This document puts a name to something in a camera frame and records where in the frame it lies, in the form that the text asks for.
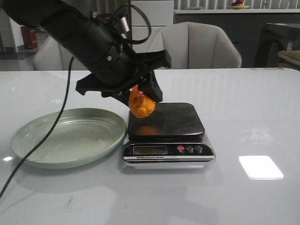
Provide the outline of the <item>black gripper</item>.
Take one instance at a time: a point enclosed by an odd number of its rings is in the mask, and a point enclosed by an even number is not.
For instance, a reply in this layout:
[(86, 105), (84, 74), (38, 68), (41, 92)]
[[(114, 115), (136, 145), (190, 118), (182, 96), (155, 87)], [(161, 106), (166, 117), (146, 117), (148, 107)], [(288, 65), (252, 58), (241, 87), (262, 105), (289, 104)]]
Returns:
[(154, 70), (172, 65), (171, 56), (167, 50), (158, 52), (136, 53), (130, 47), (111, 61), (106, 61), (96, 72), (77, 81), (76, 91), (85, 95), (87, 91), (100, 91), (102, 96), (111, 96), (126, 107), (129, 107), (131, 87), (138, 84), (138, 90), (154, 102), (162, 102), (162, 90), (156, 80)]

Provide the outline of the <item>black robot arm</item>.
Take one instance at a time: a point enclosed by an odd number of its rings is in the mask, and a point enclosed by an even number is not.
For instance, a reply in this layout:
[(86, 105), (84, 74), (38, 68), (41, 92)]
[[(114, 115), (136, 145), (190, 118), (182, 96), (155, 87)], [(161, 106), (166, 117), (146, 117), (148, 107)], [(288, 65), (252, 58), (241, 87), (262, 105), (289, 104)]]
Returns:
[(163, 100), (154, 70), (171, 66), (169, 53), (136, 53), (134, 42), (119, 33), (116, 16), (103, 22), (61, 0), (3, 0), (0, 6), (19, 25), (45, 30), (90, 71), (76, 84), (80, 94), (99, 91), (127, 105), (137, 86), (153, 101)]

